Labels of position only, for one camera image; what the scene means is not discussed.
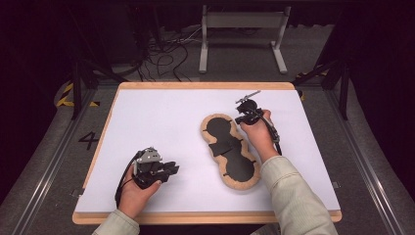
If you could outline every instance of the sleeve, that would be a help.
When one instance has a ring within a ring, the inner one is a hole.
[[[338,234],[327,209],[288,159],[269,159],[261,177],[282,234]]]
[[[94,231],[93,235],[137,235],[140,227],[136,221],[119,210],[115,210]]]

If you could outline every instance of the hand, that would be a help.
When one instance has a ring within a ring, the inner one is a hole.
[[[263,110],[263,117],[272,123],[270,111]],[[241,122],[241,128],[247,133],[250,142],[258,151],[263,163],[271,157],[279,156],[278,152],[274,148],[274,143],[272,142],[268,128],[262,119],[253,125],[247,125]]]
[[[141,189],[134,180],[131,179],[132,172],[133,166],[128,169],[124,178],[124,183],[126,183],[122,187],[118,209],[128,217],[134,219],[146,207],[150,197],[159,190],[161,181],[156,181],[147,189]]]

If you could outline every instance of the white board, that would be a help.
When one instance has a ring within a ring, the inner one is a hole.
[[[247,191],[225,186],[200,132],[211,114],[239,117],[235,102],[255,90],[120,89],[98,158],[75,212],[112,212],[115,189],[139,150],[156,148],[163,162],[180,165],[145,212],[272,212],[262,181]],[[283,155],[299,170],[329,211],[339,202],[296,90],[262,90],[252,97],[270,110]],[[240,133],[247,139],[244,131]],[[250,144],[250,151],[257,152]]]

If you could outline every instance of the number 4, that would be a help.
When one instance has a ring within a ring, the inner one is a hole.
[[[94,137],[95,137],[95,132],[91,131],[87,135],[80,138],[78,142],[87,142],[88,143],[88,148],[86,148],[86,150],[89,150],[89,149],[91,149],[92,142],[98,142],[98,140],[100,140],[100,139],[94,139]]]

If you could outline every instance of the metal rail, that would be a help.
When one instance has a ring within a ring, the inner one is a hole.
[[[24,209],[23,214],[21,218],[19,219],[19,222],[16,225],[12,234],[23,235],[27,233],[31,223],[36,217],[37,212],[42,206],[43,200],[45,199],[55,179],[55,176],[59,171],[59,168],[62,162],[64,161],[66,152],[69,148],[70,140],[73,134],[75,133],[77,127],[79,126],[79,123],[82,120],[82,117],[85,114],[86,109],[88,108],[88,104],[92,101],[94,94],[95,94],[95,90],[93,89],[88,89],[85,92],[85,97],[83,99],[83,104],[82,104],[82,110],[78,114],[77,118],[72,120],[69,123],[64,133],[64,136],[58,145],[58,149],[56,150],[43,176],[37,183],[36,189],[33,195],[31,196],[26,208]]]
[[[404,235],[406,234],[397,218],[393,212],[391,202],[386,195],[384,188],[381,182],[378,179],[378,176],[375,173],[375,170],[370,165],[367,157],[360,151],[359,145],[355,140],[354,132],[351,129],[348,121],[344,120],[342,114],[339,111],[339,101],[334,93],[334,91],[325,91],[326,97],[336,113],[336,117],[341,125],[343,131],[346,134],[348,143],[352,151],[354,152],[353,159],[357,164],[357,167],[362,175],[364,182],[368,188],[368,191],[379,211],[379,215],[382,218],[386,228],[388,229],[389,234],[393,235]]]

